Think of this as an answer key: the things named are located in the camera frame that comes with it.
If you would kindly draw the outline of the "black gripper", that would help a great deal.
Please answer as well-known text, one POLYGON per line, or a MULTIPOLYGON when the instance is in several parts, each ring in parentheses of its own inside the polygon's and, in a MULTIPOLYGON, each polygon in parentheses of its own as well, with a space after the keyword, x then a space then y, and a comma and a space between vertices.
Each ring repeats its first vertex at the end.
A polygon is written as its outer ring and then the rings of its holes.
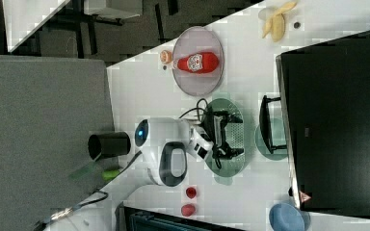
POLYGON ((225 141, 225 127, 228 123, 242 123, 243 119, 236 114, 231 114, 227 111, 215 112, 212 107, 208 106, 205 109, 202 118, 202 127, 214 143, 212 151, 213 158, 232 159, 244 153, 243 148, 227 147, 225 141))

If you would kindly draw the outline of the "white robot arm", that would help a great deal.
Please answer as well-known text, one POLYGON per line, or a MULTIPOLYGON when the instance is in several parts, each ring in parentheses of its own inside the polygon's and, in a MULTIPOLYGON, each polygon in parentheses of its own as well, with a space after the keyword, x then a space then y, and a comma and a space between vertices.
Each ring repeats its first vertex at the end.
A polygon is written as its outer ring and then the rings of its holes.
POLYGON ((184 118, 145 119, 134 134, 137 153, 105 190, 118 205, 145 185, 176 187, 186 176, 189 155, 211 159, 221 169, 223 160, 244 153, 243 141, 232 137, 242 132, 242 117, 225 110, 207 110, 200 124, 184 118))

